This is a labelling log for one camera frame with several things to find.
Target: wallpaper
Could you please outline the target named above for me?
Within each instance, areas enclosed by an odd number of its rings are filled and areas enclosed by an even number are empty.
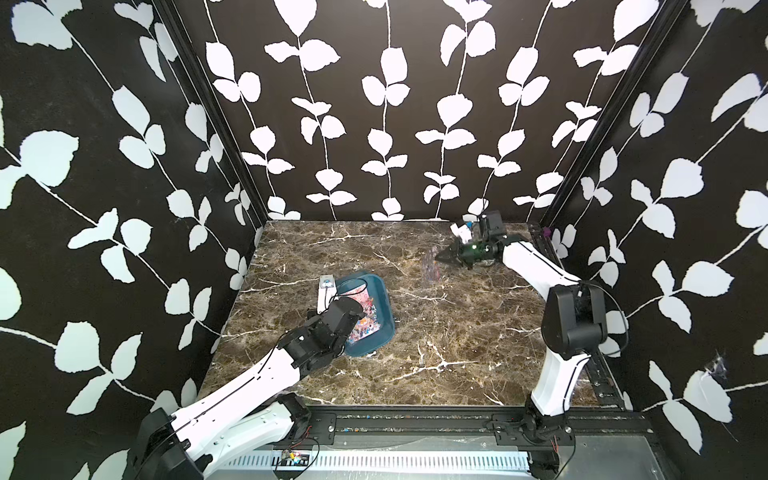
[[[195,400],[261,223],[152,5],[0,22],[0,479],[114,480]]]
[[[275,220],[536,220],[658,0],[177,2]]]
[[[629,341],[624,401],[684,478],[763,476],[767,16],[692,0],[554,222],[565,266],[624,309],[601,348]]]

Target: blue tray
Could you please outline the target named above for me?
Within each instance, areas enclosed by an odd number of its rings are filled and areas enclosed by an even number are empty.
[[[392,317],[392,307],[382,277],[365,270],[355,272],[336,281],[337,294],[347,293],[368,283],[368,296],[373,298],[376,308],[376,318],[381,325],[378,331],[354,343],[347,341],[344,353],[349,356],[364,356],[384,346],[395,335],[395,320]]]

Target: brown marble surface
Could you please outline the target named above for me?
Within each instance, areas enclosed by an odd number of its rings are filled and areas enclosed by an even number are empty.
[[[522,223],[508,232],[528,235]],[[469,271],[422,258],[452,241],[448,223],[269,222],[200,389],[207,395],[266,355],[317,304],[321,274],[384,279],[396,332],[369,357],[341,356],[293,390],[307,403],[521,405],[544,360],[543,299],[501,264]],[[574,405],[597,405],[586,375]]]

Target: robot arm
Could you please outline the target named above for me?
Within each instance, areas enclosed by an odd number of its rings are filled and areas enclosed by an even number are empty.
[[[283,335],[256,365],[216,392],[172,416],[162,409],[147,415],[128,455],[134,478],[206,478],[246,450],[300,437],[309,412],[294,394],[249,413],[340,356],[362,317],[359,303],[340,297]]]

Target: white vent grille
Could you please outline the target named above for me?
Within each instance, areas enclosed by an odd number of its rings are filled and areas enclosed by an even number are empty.
[[[254,451],[224,466],[226,470],[272,470],[280,452]],[[304,470],[304,467],[280,467]],[[525,452],[340,452],[321,451],[312,470],[400,473],[520,473],[528,470]]]

